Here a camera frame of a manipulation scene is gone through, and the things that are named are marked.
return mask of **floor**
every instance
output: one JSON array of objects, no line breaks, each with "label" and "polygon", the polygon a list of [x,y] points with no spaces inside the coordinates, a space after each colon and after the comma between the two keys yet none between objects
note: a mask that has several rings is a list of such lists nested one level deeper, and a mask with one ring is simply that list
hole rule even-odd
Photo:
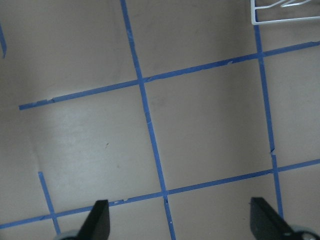
[{"label": "floor", "polygon": [[253,240],[251,197],[320,234],[319,21],[252,26],[249,0],[0,6],[1,240],[79,229],[98,199],[110,240]]}]

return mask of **white rack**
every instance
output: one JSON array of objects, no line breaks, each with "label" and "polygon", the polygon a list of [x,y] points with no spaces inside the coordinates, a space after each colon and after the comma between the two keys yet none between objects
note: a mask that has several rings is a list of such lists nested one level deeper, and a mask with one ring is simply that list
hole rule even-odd
[{"label": "white rack", "polygon": [[311,2],[312,0],[279,0],[273,4],[266,6],[256,6],[256,0],[251,0],[251,22],[253,25],[262,25],[262,24],[274,24],[274,23],[283,23],[283,22],[294,22],[294,21],[306,21],[306,20],[315,20],[320,19],[320,16],[309,16],[309,17],[297,17],[297,18],[287,18],[287,19],[277,19],[277,20],[269,20],[269,21],[257,21],[256,20],[256,10],[259,9],[269,9],[272,7],[279,6],[281,8],[286,7],[299,7],[303,4]]}]

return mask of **white wire rack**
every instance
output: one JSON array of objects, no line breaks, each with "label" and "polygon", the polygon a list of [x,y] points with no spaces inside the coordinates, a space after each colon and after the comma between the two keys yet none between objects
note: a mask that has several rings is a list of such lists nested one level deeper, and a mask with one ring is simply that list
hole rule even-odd
[{"label": "white wire rack", "polygon": [[251,22],[253,25],[262,25],[262,24],[274,24],[274,23],[283,23],[283,22],[294,22],[294,21],[306,21],[306,20],[316,20],[320,19],[320,16],[308,16],[308,17],[296,17],[296,18],[286,18],[286,19],[277,19],[277,20],[268,20],[268,21],[257,21],[256,19],[256,10],[261,9],[270,9],[270,8],[287,8],[287,7],[296,7],[296,10],[299,11],[299,6],[311,2],[312,0],[279,0],[273,4],[265,6],[256,6],[256,0],[251,0]]}]

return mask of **black object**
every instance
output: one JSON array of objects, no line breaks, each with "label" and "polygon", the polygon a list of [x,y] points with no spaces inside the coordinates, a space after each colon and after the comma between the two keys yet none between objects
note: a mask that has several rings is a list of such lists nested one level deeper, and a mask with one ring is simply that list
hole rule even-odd
[{"label": "black object", "polygon": [[91,212],[75,237],[63,240],[107,240],[110,234],[110,217],[108,200],[95,202]]},{"label": "black object", "polygon": [[251,198],[250,228],[256,240],[320,240],[312,232],[294,232],[262,197]]}]

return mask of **blue tape grid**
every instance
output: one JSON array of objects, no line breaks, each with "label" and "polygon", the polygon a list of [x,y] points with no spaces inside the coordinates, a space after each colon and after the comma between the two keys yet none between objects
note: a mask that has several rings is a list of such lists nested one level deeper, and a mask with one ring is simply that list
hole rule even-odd
[{"label": "blue tape grid", "polygon": [[2,57],[5,58],[7,53],[7,43],[6,43],[5,35],[2,30],[1,24],[0,24],[0,44],[2,48]]},{"label": "blue tape grid", "polygon": [[[235,58],[230,58],[230,59],[226,59],[226,60],[222,60],[222,61],[216,61],[216,62],[198,65],[198,66],[194,66],[194,67],[188,67],[188,68],[184,68],[184,69],[180,69],[180,70],[176,70],[176,71],[166,72],[166,73],[157,74],[157,75],[154,75],[151,77],[143,78],[142,71],[141,71],[141,68],[139,65],[139,61],[138,61],[138,56],[137,56],[137,53],[135,50],[135,43],[134,43],[133,33],[132,33],[130,21],[129,21],[129,15],[128,15],[128,9],[126,6],[126,2],[125,2],[125,0],[120,0],[120,2],[121,2],[122,13],[123,13],[124,22],[125,22],[125,26],[126,26],[126,30],[127,30],[129,45],[130,45],[130,49],[131,49],[132,59],[133,59],[133,63],[134,63],[134,67],[135,67],[135,71],[136,71],[136,75],[137,75],[137,80],[127,81],[127,82],[118,83],[118,84],[114,84],[114,85],[109,85],[109,86],[94,88],[94,89],[90,89],[90,90],[86,90],[86,91],[82,91],[82,92],[63,95],[63,96],[55,97],[51,100],[41,100],[38,102],[27,103],[27,104],[20,105],[19,109],[26,110],[26,109],[30,109],[30,108],[40,107],[40,106],[47,105],[47,104],[53,104],[53,103],[57,103],[57,102],[61,102],[61,101],[67,101],[70,99],[81,98],[81,97],[85,97],[85,96],[89,96],[89,95],[94,95],[94,94],[104,93],[104,92],[108,92],[108,91],[112,91],[112,90],[116,90],[116,89],[139,85],[143,108],[144,108],[144,112],[145,112],[145,118],[146,118],[148,130],[149,130],[150,140],[152,143],[154,158],[155,158],[156,167],[157,167],[157,173],[158,173],[159,182],[160,182],[160,186],[161,186],[161,192],[132,197],[127,200],[113,201],[113,202],[109,203],[110,207],[122,205],[122,204],[127,204],[127,203],[133,203],[133,202],[142,201],[142,200],[147,200],[147,199],[163,197],[164,208],[165,208],[165,212],[166,212],[166,216],[167,216],[171,239],[175,240],[176,236],[175,236],[175,231],[174,231],[174,227],[172,224],[171,212],[170,212],[170,207],[169,207],[169,202],[168,202],[168,195],[192,191],[192,190],[201,189],[201,188],[212,187],[212,186],[226,184],[226,183],[242,181],[242,180],[260,177],[260,176],[264,176],[264,175],[268,175],[268,174],[273,174],[274,184],[275,184],[275,189],[276,189],[277,204],[278,204],[278,212],[281,216],[283,216],[281,190],[280,190],[280,182],[279,182],[279,172],[290,171],[290,170],[294,170],[294,169],[317,165],[317,164],[320,164],[320,159],[307,161],[307,162],[303,162],[303,163],[298,163],[298,164],[292,164],[292,165],[288,165],[288,166],[278,167],[276,155],[271,154],[272,169],[259,171],[259,172],[253,172],[253,173],[234,176],[234,177],[229,177],[229,178],[224,178],[224,179],[219,179],[219,180],[215,180],[215,181],[200,183],[200,184],[186,186],[186,187],[180,187],[180,188],[171,189],[171,190],[166,190],[166,185],[165,185],[165,180],[164,180],[164,176],[163,176],[163,172],[162,172],[162,167],[161,167],[158,147],[157,147],[157,143],[156,143],[154,128],[153,128],[153,124],[152,124],[152,120],[151,120],[151,116],[150,116],[150,111],[149,111],[149,106],[148,106],[147,93],[145,90],[145,83],[148,83],[148,82],[151,82],[154,80],[166,79],[166,78],[171,78],[171,77],[175,77],[175,76],[179,76],[179,75],[183,75],[183,74],[189,74],[189,73],[194,73],[194,72],[198,72],[198,71],[202,71],[202,70],[221,67],[221,66],[225,66],[228,64],[235,64],[235,63],[240,63],[240,62],[244,62],[247,60],[258,59],[259,68],[260,68],[262,91],[263,91],[263,98],[264,98],[267,128],[268,128],[270,152],[272,153],[273,150],[275,149],[275,144],[274,144],[274,137],[273,137],[272,122],[271,122],[270,103],[269,103],[268,86],[267,86],[267,79],[266,79],[266,73],[265,73],[265,67],[264,67],[264,58],[269,57],[269,56],[273,56],[273,55],[302,50],[302,49],[306,49],[306,48],[316,47],[316,46],[320,45],[320,41],[306,42],[306,43],[302,43],[302,44],[292,45],[292,46],[288,46],[288,47],[282,47],[282,48],[263,52],[259,26],[255,26],[254,32],[255,32],[255,38],[256,38],[257,53],[249,54],[249,55],[245,55],[245,56],[240,56],[240,57],[235,57]],[[2,50],[3,50],[3,55],[5,55],[6,50],[7,50],[7,46],[6,46],[6,42],[4,41],[1,26],[0,26],[0,42],[1,42]],[[10,222],[10,223],[0,224],[0,229],[5,229],[5,228],[10,228],[10,227],[28,224],[28,223],[32,223],[32,222],[52,219],[55,230],[58,234],[60,232],[60,228],[58,225],[57,218],[72,215],[72,214],[77,214],[77,213],[88,212],[92,209],[92,206],[88,206],[88,207],[77,208],[77,209],[68,210],[68,211],[64,211],[64,212],[60,212],[60,213],[55,213],[54,207],[52,205],[51,198],[50,198],[50,195],[49,195],[49,192],[47,189],[47,185],[46,185],[46,182],[45,182],[45,179],[44,179],[42,172],[39,172],[39,179],[40,179],[40,182],[42,185],[42,189],[43,189],[43,192],[45,195],[45,199],[46,199],[50,214],[32,217],[32,218],[28,218],[28,219],[23,219],[23,220],[19,220],[19,221],[14,221],[14,222]]]}]

